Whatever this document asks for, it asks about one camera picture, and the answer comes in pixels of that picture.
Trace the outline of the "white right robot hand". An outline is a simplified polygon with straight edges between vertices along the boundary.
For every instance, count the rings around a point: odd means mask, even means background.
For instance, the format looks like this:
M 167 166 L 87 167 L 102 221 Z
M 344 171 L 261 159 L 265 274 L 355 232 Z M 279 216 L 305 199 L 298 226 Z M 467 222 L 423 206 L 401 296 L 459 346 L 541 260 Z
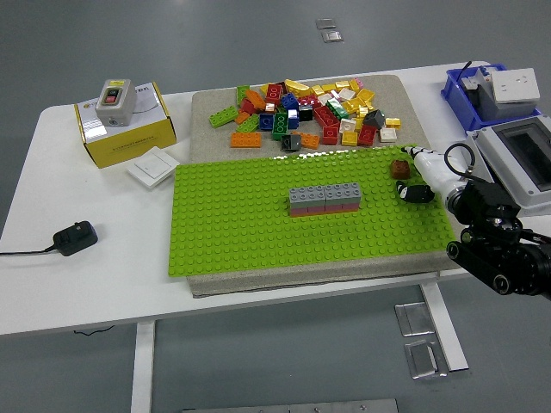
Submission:
M 461 180 L 461 176 L 449 168 L 445 160 L 448 160 L 451 167 L 460 173 L 467 170 L 465 160 L 451 155 L 445 157 L 437 151 L 421 146 L 405 146 L 401 150 L 412 157 L 423 180 L 430 186 L 433 193 L 441 196 L 443 204 L 450 209 L 450 202 L 464 189 L 466 183 Z

